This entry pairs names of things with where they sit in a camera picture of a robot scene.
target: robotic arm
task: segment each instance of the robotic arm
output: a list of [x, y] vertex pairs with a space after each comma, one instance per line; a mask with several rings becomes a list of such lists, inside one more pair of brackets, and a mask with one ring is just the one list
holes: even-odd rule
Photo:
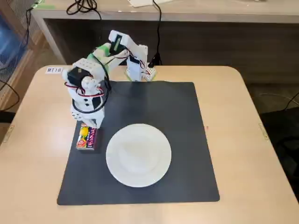
[[[81, 58], [62, 73], [72, 98], [72, 116], [93, 128], [100, 128], [105, 116], [112, 69], [127, 60], [126, 73], [132, 81], [141, 81], [142, 77], [150, 81], [156, 73], [154, 68], [147, 66], [147, 46], [137, 45], [130, 36], [115, 30], [110, 32], [109, 40], [111, 43], [98, 47], [87, 59]], [[105, 83], [106, 92], [101, 81]]]

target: wooden table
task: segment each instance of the wooden table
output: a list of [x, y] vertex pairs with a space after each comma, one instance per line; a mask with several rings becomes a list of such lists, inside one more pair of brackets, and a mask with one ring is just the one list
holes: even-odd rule
[[[0, 147], [0, 223], [297, 224], [299, 206], [246, 86], [230, 67], [161, 66], [194, 82], [220, 201], [58, 206], [76, 121], [61, 75], [35, 75]], [[126, 80], [119, 66], [110, 77]]]
[[[95, 12], [68, 15], [65, 11], [73, 2], [74, 0], [44, 0], [32, 11], [54, 53], [64, 63], [66, 60], [62, 53], [62, 47], [57, 43], [62, 38], [61, 31], [55, 33], [55, 29], [45, 20], [99, 19]], [[127, 0], [97, 0], [97, 2], [103, 20], [158, 20], [158, 11], [153, 6], [134, 8]], [[163, 12], [163, 21], [299, 23], [299, 1], [297, 0], [268, 0], [268, 2], [250, 2], [250, 0], [174, 0], [160, 4], [160, 7]]]

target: black cable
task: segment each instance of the black cable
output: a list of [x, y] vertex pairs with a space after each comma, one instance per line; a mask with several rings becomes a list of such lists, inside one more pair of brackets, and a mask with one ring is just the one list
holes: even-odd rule
[[[0, 71], [3, 71], [5, 69], [9, 68], [12, 61], [15, 61], [13, 67], [16, 67], [16, 64], [18, 63], [18, 59], [20, 57], [20, 53], [27, 47], [28, 42], [29, 42], [29, 29], [30, 29], [30, 23], [31, 23], [31, 11], [32, 11], [32, 9], [33, 9], [33, 7], [30, 7], [29, 9], [26, 10], [26, 13], [25, 13], [25, 15], [26, 15], [26, 32], [25, 32], [25, 34], [24, 34], [24, 36], [21, 40], [18, 52], [13, 57], [13, 59], [8, 63], [8, 65], [4, 68], [1, 68]], [[8, 84], [9, 79], [10, 79], [10, 77], [6, 81], [0, 80], [0, 82], [3, 83], [3, 85], [0, 88], [0, 92], [7, 85], [16, 94], [18, 99], [13, 105], [9, 106], [6, 109], [0, 110], [0, 112], [8, 111], [9, 109], [11, 109], [15, 105], [17, 105], [20, 101], [20, 95], [17, 93], [17, 91], [11, 85]]]
[[97, 109], [95, 109], [95, 110], [93, 110], [93, 111], [83, 111], [83, 110], [80, 110], [79, 108], [76, 107], [76, 105], [75, 105], [75, 100], [73, 99], [73, 100], [72, 100], [72, 105], [73, 105], [74, 109], [75, 109], [76, 111], [78, 111], [78, 112], [80, 112], [80, 113], [84, 113], [84, 114], [95, 113], [95, 112], [101, 110], [101, 109], [105, 106], [105, 104], [106, 104], [106, 102], [107, 102], [107, 100], [108, 100], [109, 94], [110, 94], [110, 92], [111, 92], [111, 90], [112, 90], [112, 87], [111, 87], [111, 84], [110, 84], [109, 75], [108, 75], [108, 71], [107, 71], [107, 69], [105, 68], [105, 65], [104, 65], [99, 59], [97, 59], [96, 56], [94, 56], [93, 54], [92, 54], [92, 56], [93, 56], [93, 58], [94, 58], [94, 59], [95, 59], [95, 60], [102, 66], [102, 68], [103, 68], [103, 70], [104, 70], [104, 72], [105, 72], [104, 83], [105, 83], [105, 86], [106, 86], [107, 91], [106, 91], [105, 99], [104, 99], [104, 102], [102, 103], [102, 105], [101, 105], [99, 108], [97, 108]]
[[[71, 9], [73, 7], [77, 7], [76, 10], [71, 11]], [[67, 7], [66, 9], [66, 13], [68, 15], [74, 15], [77, 14], [78, 12], [81, 13], [88, 13], [90, 11], [94, 11], [98, 14], [99, 18], [100, 18], [100, 40], [102, 39], [102, 33], [103, 33], [103, 27], [102, 27], [102, 16], [101, 14], [98, 12], [97, 10], [98, 8], [98, 3], [96, 0], [75, 0], [75, 2], [73, 4], [71, 4], [70, 6]]]
[[162, 60], [161, 60], [161, 56], [159, 53], [159, 46], [160, 46], [160, 24], [161, 24], [161, 18], [162, 18], [162, 11], [160, 6], [155, 2], [155, 0], [153, 0], [155, 6], [158, 8], [159, 10], [159, 22], [158, 22], [158, 27], [157, 27], [157, 36], [158, 36], [158, 44], [157, 44], [157, 52], [154, 55], [153, 59], [151, 60], [151, 62], [149, 63], [149, 67], [153, 68], [156, 65], [162, 65]]
[[295, 99], [296, 96], [298, 96], [298, 95], [299, 95], [299, 92], [298, 92], [295, 96], [293, 96], [293, 97], [290, 99], [290, 101], [288, 102], [288, 104], [286, 105], [286, 107], [283, 109], [283, 111], [285, 111], [285, 110], [288, 108], [288, 106], [289, 106], [290, 103], [293, 101], [293, 99]]
[[14, 106], [16, 106], [18, 103], [19, 103], [19, 101], [20, 101], [20, 95], [17, 93], [17, 91], [16, 90], [14, 90], [14, 88], [10, 85], [10, 84], [8, 84], [7, 82], [4, 82], [4, 81], [2, 81], [2, 80], [0, 80], [0, 82], [2, 82], [4, 85], [7, 85], [12, 91], [14, 91], [14, 93], [16, 94], [16, 96], [17, 96], [17, 101], [14, 103], [14, 104], [12, 104], [11, 106], [9, 106], [8, 108], [6, 108], [6, 109], [3, 109], [3, 110], [0, 110], [0, 112], [4, 112], [4, 111], [8, 111], [9, 109], [11, 109], [12, 107], [14, 107]]

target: black tabletop mat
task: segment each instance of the black tabletop mat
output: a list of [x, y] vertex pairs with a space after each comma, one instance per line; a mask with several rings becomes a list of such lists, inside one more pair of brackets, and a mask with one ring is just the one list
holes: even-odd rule
[[[95, 153], [75, 148], [77, 123], [59, 205], [215, 202], [219, 192], [193, 83], [113, 82]], [[171, 145], [165, 176], [145, 188], [119, 183], [106, 164], [106, 147], [121, 128], [135, 123], [162, 131]]]

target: white plate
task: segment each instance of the white plate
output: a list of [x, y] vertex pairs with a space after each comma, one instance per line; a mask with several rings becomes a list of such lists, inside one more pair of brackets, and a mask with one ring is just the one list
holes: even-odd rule
[[171, 147], [153, 126], [133, 124], [119, 130], [108, 143], [106, 161], [119, 182], [136, 188], [150, 186], [167, 172]]

